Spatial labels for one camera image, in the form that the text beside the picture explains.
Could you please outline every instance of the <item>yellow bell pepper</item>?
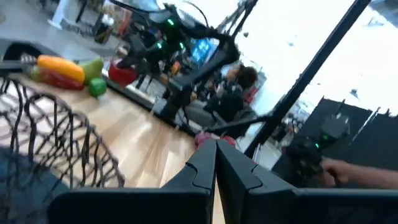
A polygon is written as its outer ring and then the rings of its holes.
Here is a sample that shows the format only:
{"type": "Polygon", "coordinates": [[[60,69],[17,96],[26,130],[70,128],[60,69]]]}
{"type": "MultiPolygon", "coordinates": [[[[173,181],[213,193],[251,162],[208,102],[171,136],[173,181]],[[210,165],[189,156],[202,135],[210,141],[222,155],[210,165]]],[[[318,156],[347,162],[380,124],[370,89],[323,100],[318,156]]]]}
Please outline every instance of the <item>yellow bell pepper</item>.
{"type": "Polygon", "coordinates": [[[80,83],[85,81],[84,70],[79,65],[64,58],[40,55],[37,58],[37,65],[40,68],[56,71],[80,83]]]}

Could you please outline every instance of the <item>seated person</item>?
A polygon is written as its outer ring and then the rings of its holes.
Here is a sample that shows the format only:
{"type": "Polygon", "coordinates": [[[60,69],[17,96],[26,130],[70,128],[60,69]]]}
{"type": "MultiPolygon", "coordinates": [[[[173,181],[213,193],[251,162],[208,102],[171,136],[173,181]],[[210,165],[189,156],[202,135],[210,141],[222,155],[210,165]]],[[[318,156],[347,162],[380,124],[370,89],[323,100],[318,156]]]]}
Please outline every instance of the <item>seated person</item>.
{"type": "Polygon", "coordinates": [[[244,109],[244,91],[257,81],[257,72],[252,67],[239,66],[228,71],[226,80],[221,82],[216,94],[206,105],[193,101],[185,108],[188,118],[200,126],[208,127],[215,124],[213,112],[227,123],[232,122],[238,112],[244,109]]]}

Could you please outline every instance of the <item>red bowl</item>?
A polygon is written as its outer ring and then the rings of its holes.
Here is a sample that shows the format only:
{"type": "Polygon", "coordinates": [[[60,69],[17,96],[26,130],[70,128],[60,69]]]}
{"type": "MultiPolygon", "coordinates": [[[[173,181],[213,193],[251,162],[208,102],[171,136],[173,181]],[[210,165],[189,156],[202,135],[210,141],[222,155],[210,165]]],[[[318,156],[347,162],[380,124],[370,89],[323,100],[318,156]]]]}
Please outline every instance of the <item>red bowl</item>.
{"type": "Polygon", "coordinates": [[[111,63],[108,70],[109,79],[119,84],[121,87],[132,84],[138,77],[138,74],[134,68],[120,69],[116,65],[121,59],[115,60],[111,63]]]}

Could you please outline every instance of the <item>green apple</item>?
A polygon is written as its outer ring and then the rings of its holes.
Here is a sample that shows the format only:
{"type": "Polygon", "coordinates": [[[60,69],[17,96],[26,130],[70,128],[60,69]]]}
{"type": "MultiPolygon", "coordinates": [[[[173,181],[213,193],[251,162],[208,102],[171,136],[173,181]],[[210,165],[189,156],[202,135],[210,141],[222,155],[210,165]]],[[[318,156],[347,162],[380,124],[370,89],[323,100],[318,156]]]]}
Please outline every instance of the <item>green apple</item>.
{"type": "Polygon", "coordinates": [[[106,83],[102,78],[93,78],[88,84],[88,93],[98,97],[106,93],[106,83]]]}

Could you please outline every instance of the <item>red object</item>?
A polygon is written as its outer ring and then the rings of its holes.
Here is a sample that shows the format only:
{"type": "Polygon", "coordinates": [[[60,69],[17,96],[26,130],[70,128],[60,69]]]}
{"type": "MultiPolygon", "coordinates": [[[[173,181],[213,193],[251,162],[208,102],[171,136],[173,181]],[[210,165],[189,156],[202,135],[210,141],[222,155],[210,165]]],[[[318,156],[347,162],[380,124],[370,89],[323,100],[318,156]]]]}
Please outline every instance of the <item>red object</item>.
{"type": "Polygon", "coordinates": [[[50,69],[40,68],[40,74],[42,75],[42,82],[63,90],[82,90],[85,88],[84,84],[50,69]]]}
{"type": "Polygon", "coordinates": [[[121,59],[115,60],[109,67],[109,79],[119,84],[121,87],[126,87],[132,84],[137,79],[137,72],[133,68],[119,69],[116,65],[121,59]]]}
{"type": "MultiPolygon", "coordinates": [[[[208,139],[213,139],[210,133],[200,133],[195,136],[195,146],[198,148],[200,145],[202,145],[206,140],[208,139]]],[[[220,139],[223,139],[227,141],[230,145],[235,147],[235,139],[229,137],[229,136],[224,136],[221,137],[220,139]]]]}
{"type": "Polygon", "coordinates": [[[224,136],[221,139],[224,139],[225,141],[228,142],[228,144],[233,145],[235,147],[235,139],[233,139],[229,136],[224,136]]]}
{"type": "Polygon", "coordinates": [[[195,136],[195,147],[198,148],[207,139],[213,139],[210,133],[200,133],[195,136]]]}

